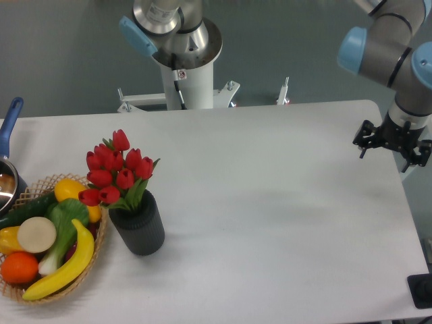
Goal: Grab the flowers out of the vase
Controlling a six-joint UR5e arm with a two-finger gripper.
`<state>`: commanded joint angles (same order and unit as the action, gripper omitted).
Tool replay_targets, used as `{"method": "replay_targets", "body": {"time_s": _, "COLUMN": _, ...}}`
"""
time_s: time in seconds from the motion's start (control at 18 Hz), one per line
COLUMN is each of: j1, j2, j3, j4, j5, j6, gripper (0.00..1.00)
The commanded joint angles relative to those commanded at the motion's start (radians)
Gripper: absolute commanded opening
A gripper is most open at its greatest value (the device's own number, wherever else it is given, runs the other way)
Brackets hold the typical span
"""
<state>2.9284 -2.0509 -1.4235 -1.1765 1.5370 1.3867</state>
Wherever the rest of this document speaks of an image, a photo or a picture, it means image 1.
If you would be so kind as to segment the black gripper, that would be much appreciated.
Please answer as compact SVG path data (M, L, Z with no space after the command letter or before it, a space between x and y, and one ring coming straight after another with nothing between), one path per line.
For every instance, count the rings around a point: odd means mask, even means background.
M378 147L400 153L406 160L401 170L402 173L405 173L411 166L426 166L431 155L431 140L419 140L424 129L411 129L410 127L409 121L399 126L387 113L379 127L375 127L369 120L364 120L352 144L359 148L360 159L365 156L368 149Z

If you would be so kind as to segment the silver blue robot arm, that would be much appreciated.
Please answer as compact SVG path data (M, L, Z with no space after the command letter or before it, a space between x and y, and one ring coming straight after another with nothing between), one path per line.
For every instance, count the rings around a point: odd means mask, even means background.
M431 13L430 1L357 1L373 19L369 28L352 28L341 43L337 63L395 91L380 126L365 120L353 143L366 153L383 147L406 164L426 166L431 141L420 138L431 119L431 43L409 43Z

